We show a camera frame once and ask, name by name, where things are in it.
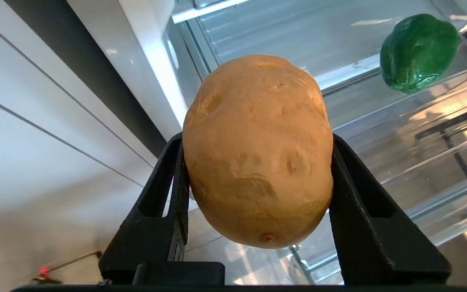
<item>green bell pepper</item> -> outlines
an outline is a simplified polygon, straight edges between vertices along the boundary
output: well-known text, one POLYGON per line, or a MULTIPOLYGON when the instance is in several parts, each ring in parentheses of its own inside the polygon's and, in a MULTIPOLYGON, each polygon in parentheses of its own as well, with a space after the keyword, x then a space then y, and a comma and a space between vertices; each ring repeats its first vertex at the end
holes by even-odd
POLYGON ((412 93, 437 80, 454 59, 455 27, 428 14, 405 18, 381 47, 381 75, 394 90, 412 93))

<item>white refrigerator wall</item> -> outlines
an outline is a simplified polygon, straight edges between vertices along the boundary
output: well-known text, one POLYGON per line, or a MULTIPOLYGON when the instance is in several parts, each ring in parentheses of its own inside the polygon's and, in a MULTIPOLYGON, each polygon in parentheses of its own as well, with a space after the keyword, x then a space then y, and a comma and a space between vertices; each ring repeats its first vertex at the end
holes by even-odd
POLYGON ((155 163, 0 0, 0 291, 103 251, 155 163))
POLYGON ((68 3, 165 140, 179 133, 188 107, 176 76, 177 57, 163 39, 174 2, 68 3))

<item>refrigerator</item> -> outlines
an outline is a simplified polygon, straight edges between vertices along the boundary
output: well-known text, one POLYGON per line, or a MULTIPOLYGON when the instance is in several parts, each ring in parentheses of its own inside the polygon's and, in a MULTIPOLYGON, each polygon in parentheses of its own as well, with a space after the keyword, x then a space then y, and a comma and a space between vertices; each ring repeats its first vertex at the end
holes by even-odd
MULTIPOLYGON (((437 246, 467 231, 467 0, 69 0, 165 140, 221 64, 264 54, 317 81, 330 124, 437 246), (459 32, 442 78, 405 94, 385 85, 381 45, 429 13, 459 32)), ((230 242, 196 204, 185 260, 220 261, 227 284, 343 284, 329 216, 279 250, 230 242)))

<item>potato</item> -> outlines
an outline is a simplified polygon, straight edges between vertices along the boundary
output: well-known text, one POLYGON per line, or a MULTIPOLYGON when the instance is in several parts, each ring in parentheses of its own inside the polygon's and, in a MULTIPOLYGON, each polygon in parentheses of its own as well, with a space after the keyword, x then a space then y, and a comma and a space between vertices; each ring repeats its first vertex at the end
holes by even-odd
POLYGON ((315 79, 263 55, 212 72, 183 126, 185 163, 206 220, 228 239, 261 248, 300 242, 324 216, 332 140, 315 79))

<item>potato skin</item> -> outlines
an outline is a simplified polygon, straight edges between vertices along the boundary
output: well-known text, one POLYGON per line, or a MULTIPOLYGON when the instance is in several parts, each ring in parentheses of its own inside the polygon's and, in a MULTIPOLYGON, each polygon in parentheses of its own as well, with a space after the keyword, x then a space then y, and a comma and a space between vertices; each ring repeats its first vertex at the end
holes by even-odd
POLYGON ((332 130, 315 79, 251 55, 203 82, 183 125, 191 187, 206 220, 245 245, 304 240, 332 197, 332 130))

